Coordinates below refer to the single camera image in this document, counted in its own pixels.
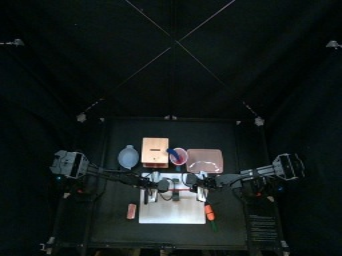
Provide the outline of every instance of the clear plastic container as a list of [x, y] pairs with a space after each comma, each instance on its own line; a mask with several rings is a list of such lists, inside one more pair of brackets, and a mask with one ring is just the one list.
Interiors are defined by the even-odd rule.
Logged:
[[224, 172], [224, 157], [220, 149], [189, 149], [188, 171], [200, 173]]

